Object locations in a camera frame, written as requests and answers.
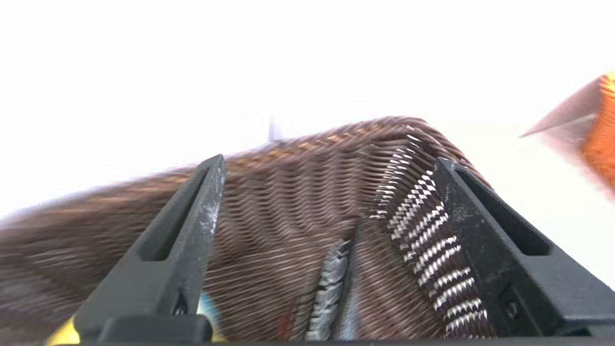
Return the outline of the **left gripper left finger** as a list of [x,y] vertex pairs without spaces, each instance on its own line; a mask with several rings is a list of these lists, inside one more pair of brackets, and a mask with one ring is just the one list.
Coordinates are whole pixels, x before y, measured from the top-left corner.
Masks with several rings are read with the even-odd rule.
[[82,343],[208,343],[198,314],[226,179],[223,155],[199,164],[74,317]]

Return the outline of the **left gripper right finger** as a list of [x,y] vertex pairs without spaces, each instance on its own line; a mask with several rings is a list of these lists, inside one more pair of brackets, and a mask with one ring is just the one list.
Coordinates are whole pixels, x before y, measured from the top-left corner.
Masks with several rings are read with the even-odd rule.
[[433,181],[500,337],[613,337],[613,289],[468,167],[437,158]]

